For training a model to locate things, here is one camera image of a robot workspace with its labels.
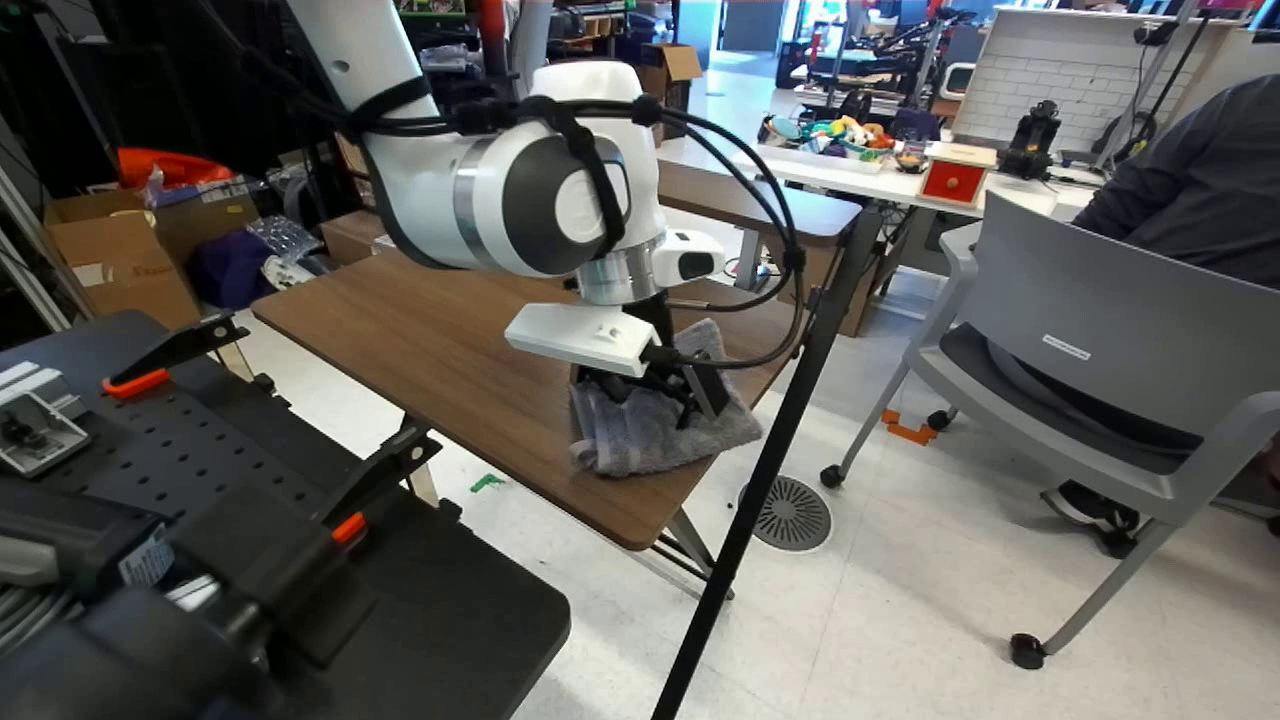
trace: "chair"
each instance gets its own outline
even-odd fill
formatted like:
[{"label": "chair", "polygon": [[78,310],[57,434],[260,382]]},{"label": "chair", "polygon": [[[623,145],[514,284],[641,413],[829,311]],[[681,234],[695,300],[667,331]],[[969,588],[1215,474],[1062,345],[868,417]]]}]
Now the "chair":
[{"label": "chair", "polygon": [[[939,310],[825,486],[844,479],[915,374],[954,413],[1044,463],[1049,479],[1081,479],[1145,511],[1131,552],[1051,641],[1013,635],[1013,662],[1038,670],[1280,434],[1280,294],[1055,226],[996,193],[981,234],[961,228],[945,244],[953,281]],[[1199,446],[1185,460],[1147,455],[1032,406],[990,367],[985,345]]]}]

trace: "office chair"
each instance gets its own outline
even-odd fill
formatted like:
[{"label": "office chair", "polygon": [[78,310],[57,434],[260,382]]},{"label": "office chair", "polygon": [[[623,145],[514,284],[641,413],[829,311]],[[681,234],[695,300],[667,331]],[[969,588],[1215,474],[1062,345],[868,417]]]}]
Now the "office chair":
[{"label": "office chair", "polygon": [[[947,239],[953,281],[853,440],[840,486],[909,374],[975,429],[1147,515],[1117,573],[1051,641],[1013,635],[1019,670],[1073,635],[1280,434],[1280,294],[1055,226],[988,193],[981,228]],[[1199,437],[1188,455],[1032,406],[988,345],[1131,417]]]}]

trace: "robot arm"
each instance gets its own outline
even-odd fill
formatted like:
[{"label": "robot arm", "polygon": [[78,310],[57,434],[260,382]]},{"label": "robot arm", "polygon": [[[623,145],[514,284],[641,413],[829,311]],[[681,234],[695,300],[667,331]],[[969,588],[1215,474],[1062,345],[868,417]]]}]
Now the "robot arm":
[{"label": "robot arm", "polygon": [[[421,80],[391,0],[288,0],[310,40],[339,104],[362,108],[389,88]],[[530,77],[530,97],[555,104],[633,104],[641,80],[629,64],[555,64]],[[389,120],[440,118],[417,97]],[[642,376],[657,331],[619,311],[665,289],[719,267],[719,247],[690,234],[667,234],[657,203],[657,150],[649,127],[623,118],[584,120],[619,212],[598,210],[589,165],[548,124],[512,124],[487,136],[389,136],[368,131],[362,157],[375,179],[389,235],[423,263],[576,275],[584,306],[542,306],[512,322],[523,353],[589,367]]]}]

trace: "black metal frame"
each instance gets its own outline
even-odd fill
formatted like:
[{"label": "black metal frame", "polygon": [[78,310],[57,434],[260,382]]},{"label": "black metal frame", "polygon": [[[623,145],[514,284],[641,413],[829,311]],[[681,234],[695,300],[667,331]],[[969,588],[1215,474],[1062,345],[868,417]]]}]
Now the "black metal frame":
[{"label": "black metal frame", "polygon": [[708,588],[702,588],[702,597],[698,597],[698,606],[690,613],[690,626],[682,633],[682,645],[674,652],[667,686],[665,686],[665,693],[658,693],[658,699],[653,710],[657,720],[667,720],[667,717],[681,711],[681,699],[682,699],[682,693],[690,686],[690,674],[695,674],[695,665],[698,665],[698,657],[702,657],[702,649],[711,641],[719,607],[732,597],[732,580],[736,580],[736,573],[740,573],[740,563],[747,555],[747,544],[751,544],[756,521],[763,511],[763,500],[773,492],[773,479],[786,460],[786,447],[791,447],[791,440],[801,434],[801,422],[804,422],[804,408],[813,401],[813,389],[817,389],[817,382],[818,382],[818,374],[825,374],[825,366],[831,355],[831,345],[835,345],[840,322],[846,311],[846,300],[853,300],[860,275],[870,271],[876,260],[878,260],[878,247],[876,244],[855,244],[853,228],[855,226],[846,226],[840,234],[835,267],[829,275],[829,289],[825,289],[825,295],[817,306],[817,316],[813,316],[813,325],[806,325],[806,331],[801,339],[801,353],[797,353],[801,367],[797,367],[797,376],[786,384],[786,398],[784,398],[784,406],[779,406],[779,413],[777,413],[777,422],[767,429],[763,454],[761,454],[761,460],[751,470],[751,479],[747,479],[747,490],[740,497],[740,511],[732,515],[732,527],[726,527],[726,538],[719,544],[719,555],[711,563]]}]

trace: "gray cloth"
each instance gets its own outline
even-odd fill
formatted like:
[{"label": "gray cloth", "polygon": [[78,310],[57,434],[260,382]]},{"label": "gray cloth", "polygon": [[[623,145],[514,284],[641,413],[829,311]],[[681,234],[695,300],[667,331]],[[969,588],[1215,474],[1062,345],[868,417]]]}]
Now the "gray cloth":
[{"label": "gray cloth", "polygon": [[[682,327],[674,349],[719,362],[725,339],[715,322]],[[633,389],[616,406],[598,384],[576,384],[567,408],[576,429],[570,455],[596,477],[653,477],[761,440],[761,425],[732,384],[725,413],[690,413],[682,429],[681,401],[653,389]]]},{"label": "gray cloth", "polygon": [[1235,84],[1117,169],[1077,226],[1280,289],[1280,77]]}]

